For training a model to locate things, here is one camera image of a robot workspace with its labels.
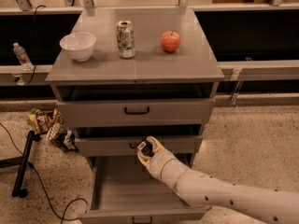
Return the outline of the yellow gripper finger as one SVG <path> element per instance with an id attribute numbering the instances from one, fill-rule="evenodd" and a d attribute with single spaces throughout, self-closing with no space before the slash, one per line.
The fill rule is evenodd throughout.
<path id="1" fill-rule="evenodd" d="M 137 152 L 137 157 L 139 158 L 140 162 L 147 168 L 150 168 L 150 161 L 151 156 L 144 155 L 141 151 Z"/>
<path id="2" fill-rule="evenodd" d="M 148 136 L 147 140 L 151 143 L 151 145 L 152 145 L 152 151 L 154 153 L 157 153 L 157 152 L 159 152 L 161 150 L 164 150 L 164 146 L 155 137 Z"/>

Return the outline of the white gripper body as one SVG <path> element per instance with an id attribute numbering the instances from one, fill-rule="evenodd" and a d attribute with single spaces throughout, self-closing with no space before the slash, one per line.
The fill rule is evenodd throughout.
<path id="1" fill-rule="evenodd" d="M 187 166 L 179 161 L 169 150 L 160 150 L 150 160 L 149 173 L 157 180 L 173 188 L 179 177 L 187 170 Z"/>

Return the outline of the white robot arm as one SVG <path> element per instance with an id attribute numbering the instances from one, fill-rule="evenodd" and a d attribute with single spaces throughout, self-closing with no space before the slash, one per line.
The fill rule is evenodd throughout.
<path id="1" fill-rule="evenodd" d="M 136 149 L 151 176 L 195 209 L 220 206 L 267 224 L 299 224 L 298 193 L 237 185 L 194 171 L 153 136 Z"/>

